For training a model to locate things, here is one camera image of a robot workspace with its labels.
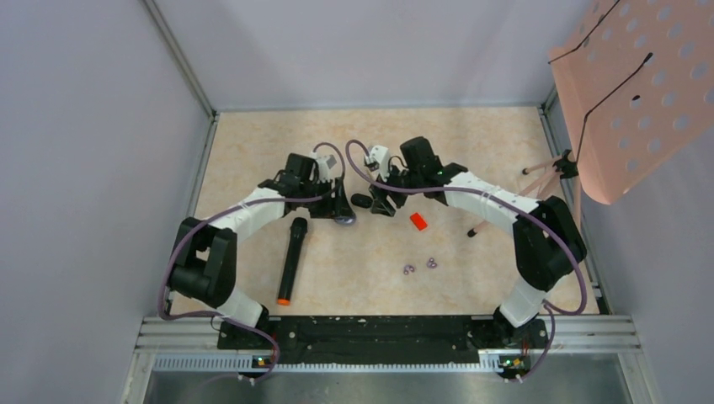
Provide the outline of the oval black charging case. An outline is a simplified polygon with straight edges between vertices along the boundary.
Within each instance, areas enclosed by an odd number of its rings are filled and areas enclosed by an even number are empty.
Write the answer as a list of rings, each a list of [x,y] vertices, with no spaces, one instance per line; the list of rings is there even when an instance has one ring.
[[[353,206],[361,209],[369,210],[373,205],[373,199],[366,194],[355,193],[350,197],[350,202]]]

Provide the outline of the silver lilac oval case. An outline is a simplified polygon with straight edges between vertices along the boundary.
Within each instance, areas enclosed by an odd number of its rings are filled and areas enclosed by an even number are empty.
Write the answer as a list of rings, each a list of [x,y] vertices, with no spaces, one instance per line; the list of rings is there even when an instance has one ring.
[[[340,216],[335,218],[333,221],[340,226],[352,226],[356,222],[356,216]]]

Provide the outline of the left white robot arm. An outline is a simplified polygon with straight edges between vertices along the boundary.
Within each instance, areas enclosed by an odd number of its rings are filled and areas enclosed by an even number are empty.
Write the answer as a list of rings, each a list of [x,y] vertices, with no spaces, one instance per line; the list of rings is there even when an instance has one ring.
[[[333,167],[341,156],[291,153],[285,167],[265,179],[234,206],[200,220],[184,219],[178,229],[163,296],[176,292],[205,306],[204,316],[239,323],[238,337],[250,348],[269,340],[268,309],[237,286],[237,248],[256,231],[294,210],[312,219],[345,219],[353,214],[344,195],[344,175]]]

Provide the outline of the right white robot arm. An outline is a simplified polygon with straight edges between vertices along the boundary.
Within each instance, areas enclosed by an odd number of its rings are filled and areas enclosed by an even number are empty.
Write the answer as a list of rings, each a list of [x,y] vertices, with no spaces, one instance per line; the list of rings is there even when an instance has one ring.
[[[527,322],[545,305],[561,278],[586,258],[583,238],[566,202],[557,196],[534,199],[490,184],[458,163],[443,164],[430,142],[418,136],[400,146],[398,159],[384,146],[369,146],[364,164],[372,176],[370,192],[385,215],[393,216],[410,194],[464,210],[504,231],[514,241],[519,279],[498,306],[496,340],[515,347],[527,337]]]

